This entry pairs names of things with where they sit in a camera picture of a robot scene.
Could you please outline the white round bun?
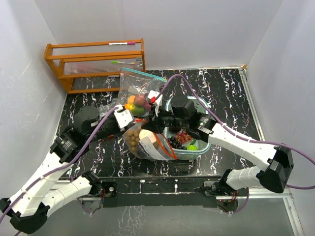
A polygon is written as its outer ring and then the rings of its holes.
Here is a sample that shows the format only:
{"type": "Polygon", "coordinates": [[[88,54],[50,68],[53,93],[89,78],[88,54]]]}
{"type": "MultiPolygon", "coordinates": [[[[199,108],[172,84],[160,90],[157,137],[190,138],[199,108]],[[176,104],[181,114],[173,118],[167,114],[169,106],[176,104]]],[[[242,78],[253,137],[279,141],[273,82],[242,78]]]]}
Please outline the white round bun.
{"type": "Polygon", "coordinates": [[[139,142],[142,145],[151,143],[152,145],[156,146],[158,144],[157,138],[155,137],[154,133],[146,129],[142,129],[140,131],[139,139],[139,142]]]}

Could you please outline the magenta round fruit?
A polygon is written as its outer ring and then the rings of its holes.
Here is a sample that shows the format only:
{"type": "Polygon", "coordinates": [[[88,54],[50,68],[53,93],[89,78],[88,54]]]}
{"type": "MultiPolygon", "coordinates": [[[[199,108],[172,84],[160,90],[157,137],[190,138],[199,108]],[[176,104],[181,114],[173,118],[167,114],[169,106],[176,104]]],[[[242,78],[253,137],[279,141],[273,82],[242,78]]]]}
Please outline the magenta round fruit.
{"type": "Polygon", "coordinates": [[[148,102],[144,102],[142,107],[146,110],[146,111],[150,111],[151,110],[151,104],[149,104],[148,102]]]}

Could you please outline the green yellow mango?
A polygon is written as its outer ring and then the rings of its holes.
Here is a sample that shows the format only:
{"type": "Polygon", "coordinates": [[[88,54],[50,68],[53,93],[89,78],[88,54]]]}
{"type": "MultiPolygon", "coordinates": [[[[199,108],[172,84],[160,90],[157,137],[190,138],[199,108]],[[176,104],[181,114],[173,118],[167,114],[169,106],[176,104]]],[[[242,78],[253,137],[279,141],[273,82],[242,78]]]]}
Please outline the green yellow mango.
{"type": "Polygon", "coordinates": [[[128,99],[127,99],[127,103],[125,104],[125,108],[130,110],[131,113],[136,116],[136,117],[140,117],[142,115],[144,115],[145,113],[145,109],[141,106],[137,106],[134,104],[134,100],[135,100],[135,95],[131,95],[128,99]]]}

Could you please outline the orange-zipper clear bag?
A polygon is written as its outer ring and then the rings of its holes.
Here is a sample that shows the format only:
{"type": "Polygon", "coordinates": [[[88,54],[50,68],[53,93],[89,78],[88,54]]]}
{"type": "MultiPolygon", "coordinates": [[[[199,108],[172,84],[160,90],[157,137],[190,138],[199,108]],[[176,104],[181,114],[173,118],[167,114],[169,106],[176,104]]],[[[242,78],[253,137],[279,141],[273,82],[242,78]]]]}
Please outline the orange-zipper clear bag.
{"type": "MultiPolygon", "coordinates": [[[[141,125],[144,123],[144,119],[137,118],[132,124],[131,127],[128,130],[138,130],[139,132],[142,130],[141,125]]],[[[125,138],[125,133],[122,135],[122,138],[126,143],[126,138],[125,138]]],[[[156,134],[154,133],[155,137],[157,138],[157,145],[154,146],[151,143],[142,145],[140,142],[138,143],[136,153],[131,153],[139,158],[139,159],[147,159],[150,161],[155,161],[155,160],[161,160],[161,161],[173,161],[176,160],[177,157],[173,151],[173,148],[167,141],[167,144],[170,146],[171,152],[169,152],[163,145],[163,140],[166,139],[164,134],[156,134]]]]}

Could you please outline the longan bunch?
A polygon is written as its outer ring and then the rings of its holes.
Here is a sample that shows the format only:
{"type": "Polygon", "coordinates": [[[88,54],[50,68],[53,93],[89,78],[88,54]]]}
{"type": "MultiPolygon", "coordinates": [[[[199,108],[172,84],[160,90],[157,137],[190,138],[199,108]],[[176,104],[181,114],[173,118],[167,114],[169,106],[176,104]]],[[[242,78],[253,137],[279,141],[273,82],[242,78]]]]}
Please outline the longan bunch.
{"type": "Polygon", "coordinates": [[[128,130],[125,133],[126,143],[132,153],[136,153],[138,143],[140,141],[138,130],[128,130]]]}

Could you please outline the light blue plastic basket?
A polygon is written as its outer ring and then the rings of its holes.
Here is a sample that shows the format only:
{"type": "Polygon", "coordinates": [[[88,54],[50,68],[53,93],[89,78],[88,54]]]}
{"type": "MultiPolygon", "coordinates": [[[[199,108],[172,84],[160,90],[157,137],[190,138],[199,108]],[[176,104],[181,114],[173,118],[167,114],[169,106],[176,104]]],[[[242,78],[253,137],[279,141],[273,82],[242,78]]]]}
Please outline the light blue plastic basket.
{"type": "MultiPolygon", "coordinates": [[[[194,96],[187,96],[187,98],[194,103],[194,107],[196,108],[198,112],[209,115],[209,112],[197,101],[197,99],[194,96]]],[[[165,109],[167,111],[172,111],[171,100],[172,98],[168,99],[166,102],[165,109]]],[[[204,99],[199,97],[199,100],[204,106],[208,107],[204,99]]],[[[167,139],[176,135],[176,133],[174,132],[172,133],[170,131],[169,127],[164,129],[163,134],[165,135],[167,139]]],[[[166,139],[163,140],[163,145],[169,152],[171,152],[170,146],[167,144],[166,139]]],[[[188,140],[182,145],[187,147],[188,149],[173,148],[173,151],[178,160],[187,160],[187,161],[195,160],[199,156],[205,154],[210,149],[210,143],[204,142],[202,140],[197,140],[197,139],[188,140]]]]}

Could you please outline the blue-zipper clear bag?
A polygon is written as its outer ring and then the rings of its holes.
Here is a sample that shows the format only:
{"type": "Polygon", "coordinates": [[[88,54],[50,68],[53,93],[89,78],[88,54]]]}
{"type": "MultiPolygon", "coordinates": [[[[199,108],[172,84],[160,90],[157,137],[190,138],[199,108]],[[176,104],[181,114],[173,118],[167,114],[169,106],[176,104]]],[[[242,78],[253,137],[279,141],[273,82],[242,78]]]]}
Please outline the blue-zipper clear bag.
{"type": "MultiPolygon", "coordinates": [[[[166,80],[149,73],[123,67],[120,72],[120,90],[117,97],[117,104],[125,106],[127,99],[131,95],[143,95],[146,102],[150,102],[148,94],[151,90],[160,92],[166,80]]],[[[145,110],[144,115],[138,117],[143,118],[148,115],[149,111],[145,110]]]]}

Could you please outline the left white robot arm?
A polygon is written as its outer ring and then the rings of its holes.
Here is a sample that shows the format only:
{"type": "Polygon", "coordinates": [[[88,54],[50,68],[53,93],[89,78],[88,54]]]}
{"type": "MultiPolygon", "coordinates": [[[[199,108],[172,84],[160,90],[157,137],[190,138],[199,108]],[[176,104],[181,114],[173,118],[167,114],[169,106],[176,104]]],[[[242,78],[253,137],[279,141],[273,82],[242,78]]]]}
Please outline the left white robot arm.
{"type": "Polygon", "coordinates": [[[97,196],[102,181],[87,171],[69,184],[51,188],[89,151],[92,141],[117,136],[126,131],[134,121],[130,111],[116,105],[101,117],[96,107],[83,107],[69,125],[54,140],[42,164],[30,179],[10,198],[0,201],[1,219],[10,217],[10,223],[18,232],[32,234],[40,229],[48,217],[69,202],[86,195],[97,196]]]}

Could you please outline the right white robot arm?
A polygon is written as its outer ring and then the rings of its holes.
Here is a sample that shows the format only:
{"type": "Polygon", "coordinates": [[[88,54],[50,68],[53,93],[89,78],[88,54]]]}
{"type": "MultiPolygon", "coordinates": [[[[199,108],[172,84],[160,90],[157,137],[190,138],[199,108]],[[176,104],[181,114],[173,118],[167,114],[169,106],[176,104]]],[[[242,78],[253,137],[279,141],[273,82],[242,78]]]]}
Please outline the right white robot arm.
{"type": "Polygon", "coordinates": [[[199,112],[194,102],[185,95],[171,98],[171,111],[161,107],[154,91],[148,96],[151,110],[142,128],[162,133],[165,128],[182,128],[196,140],[227,149],[254,164],[241,170],[228,169],[217,182],[203,184],[199,189],[210,195],[231,195],[242,188],[262,186],[274,193],[284,192],[293,170],[289,148],[262,144],[225,124],[220,124],[209,113],[199,112]]]}

